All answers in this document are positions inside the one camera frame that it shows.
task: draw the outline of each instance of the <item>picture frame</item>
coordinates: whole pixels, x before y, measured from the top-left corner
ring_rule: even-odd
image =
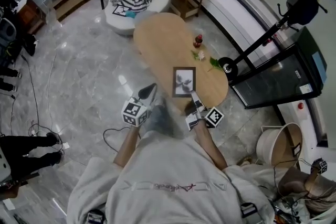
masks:
[[[115,14],[115,15],[126,17],[126,11],[128,11],[129,9],[130,8],[128,8],[128,7],[118,5],[112,13]]]
[[[196,67],[174,67],[172,97],[191,97],[191,91],[196,91]]]

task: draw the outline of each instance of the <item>black wire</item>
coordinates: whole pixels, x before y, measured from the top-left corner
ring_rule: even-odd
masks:
[[[124,130],[124,129],[130,129],[128,126],[126,126],[126,127],[123,127],[123,128],[121,128],[121,129],[114,129],[114,128],[109,128],[109,129],[106,129],[104,132],[103,132],[103,139],[104,139],[104,141],[105,141],[105,143],[111,148],[111,149],[113,149],[115,152],[117,152],[118,153],[118,151],[114,148],[114,147],[112,147],[109,143],[107,143],[107,141],[106,141],[106,138],[105,138],[105,134],[106,134],[106,132],[107,131],[117,131],[117,132],[120,132],[120,131],[122,131],[122,130]]]
[[[9,96],[9,97],[12,97],[11,94],[5,94],[5,93],[2,93],[2,92],[0,92],[0,94],[2,94],[2,95],[6,95],[6,96]]]
[[[259,185],[258,187],[262,187],[262,188],[268,189],[268,188],[266,188],[265,186],[262,186],[262,185]]]
[[[45,126],[39,125],[39,124],[37,124],[37,123],[34,123],[31,127],[29,127],[29,129],[28,129],[28,133],[29,133],[30,129],[31,129],[32,127],[34,127],[35,125],[38,125],[38,126],[41,127],[41,128],[47,129],[50,133],[57,134],[58,139],[59,139],[60,142],[61,142],[61,148],[58,150],[58,152],[60,152],[60,151],[63,149],[63,142],[62,142],[62,139],[61,139],[61,137],[59,136],[59,134],[56,133],[56,132],[54,132],[54,131],[52,131],[52,130],[49,129],[48,127],[45,127]]]
[[[52,130],[49,129],[48,127],[44,127],[44,126],[42,126],[42,125],[39,125],[38,123],[34,123],[34,124],[33,124],[31,127],[29,127],[29,129],[28,129],[28,136],[30,136],[30,135],[29,135],[29,131],[30,131],[30,129],[33,128],[35,125],[38,125],[38,126],[40,126],[41,128],[47,129],[47,130],[49,130],[49,131],[52,132],[52,133],[55,133],[54,131],[52,131]]]
[[[13,106],[14,106],[15,101],[16,101],[16,99],[14,99],[14,101],[13,101],[13,104],[12,104],[12,112],[11,112],[11,117],[10,117],[10,120],[11,120],[11,121],[10,121],[10,122],[11,122],[11,123],[10,123],[10,124],[11,124],[11,125],[10,125],[10,126],[11,126],[11,127],[10,127],[10,134],[11,134],[12,136],[13,136],[13,130],[12,130]]]
[[[32,83],[32,87],[33,87],[33,94],[34,94],[34,99],[35,99],[35,104],[36,104],[36,114],[37,114],[37,125],[40,126],[40,118],[38,116],[38,108],[37,108],[37,101],[36,101],[36,95],[35,95],[35,88],[34,88],[34,84],[33,84],[33,78],[31,77],[32,73],[30,71],[30,65],[29,62],[27,61],[27,59],[25,57],[22,56],[22,59],[27,63],[28,65],[28,70],[29,70],[29,75],[30,75],[30,82]]]
[[[308,166],[310,166],[310,167],[315,167],[315,166],[312,166],[311,164],[309,164],[305,159],[297,159],[297,160],[294,159],[294,160],[291,160],[291,161],[285,161],[285,162],[280,162],[280,163],[288,163],[288,162],[294,162],[294,161],[303,162],[303,163],[305,163],[306,165],[308,165]],[[277,165],[275,165],[275,166],[273,167],[273,170],[274,170],[274,185],[275,185],[275,187],[276,187],[276,189],[277,189],[277,193],[278,193],[280,196],[282,196],[281,193],[279,192],[279,190],[278,190],[278,186],[277,186],[277,184],[276,184],[275,167],[276,167]],[[326,200],[321,200],[321,199],[319,199],[319,198],[321,198],[321,196],[318,197],[318,198],[310,198],[308,195],[309,195],[309,192],[307,192],[307,193],[306,193],[305,195],[303,195],[302,197],[298,198],[295,202],[292,203],[292,205],[291,205],[290,203],[288,203],[287,201],[283,200],[282,198],[281,198],[281,200],[284,201],[284,202],[286,202],[286,203],[290,206],[290,208],[291,208],[291,212],[292,212],[292,214],[293,214],[293,217],[295,217],[295,218],[297,218],[297,217],[296,217],[296,214],[295,214],[295,212],[294,212],[293,207],[294,207],[295,204],[297,204],[297,202],[298,202],[300,199],[303,199],[303,198],[305,198],[305,197],[307,197],[308,200],[315,200],[315,201],[319,201],[319,202],[325,202],[325,203],[327,203],[327,204],[334,204],[334,203],[336,203],[336,201],[326,201]]]

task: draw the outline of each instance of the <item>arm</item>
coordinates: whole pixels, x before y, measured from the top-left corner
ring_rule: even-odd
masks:
[[[130,131],[122,143],[119,152],[114,158],[113,163],[119,165],[120,167],[125,167],[135,151],[136,142],[138,141],[139,129],[140,127],[134,126],[130,128]]]
[[[311,188],[314,186],[315,180],[318,177],[319,171],[320,171],[320,168],[318,168],[317,166],[314,166],[314,163],[312,164],[312,166],[313,166],[312,172],[310,173],[310,175],[308,176],[306,182],[304,183],[305,184],[304,188],[308,192],[310,192]]]
[[[214,162],[215,166],[219,170],[223,170],[227,167],[224,156],[219,151],[218,147],[215,145],[209,130],[206,127],[205,120],[199,120],[198,124],[194,126],[196,132],[196,141],[205,150],[209,157]]]

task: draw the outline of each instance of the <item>white bucket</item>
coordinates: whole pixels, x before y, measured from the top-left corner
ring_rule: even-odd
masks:
[[[302,133],[296,123],[288,123],[284,126],[272,126],[265,130],[257,143],[258,159],[270,165],[290,167],[297,160],[299,153],[294,157],[293,147],[300,143],[299,153],[302,148]]]

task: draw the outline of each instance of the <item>white round ottoman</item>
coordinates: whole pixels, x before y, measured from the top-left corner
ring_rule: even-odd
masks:
[[[170,0],[153,0],[147,10],[158,13],[165,12],[168,10],[169,5]],[[113,14],[115,8],[116,6],[112,6],[109,0],[104,9],[107,24],[111,26],[113,31],[120,35],[133,35],[135,29],[134,18]]]

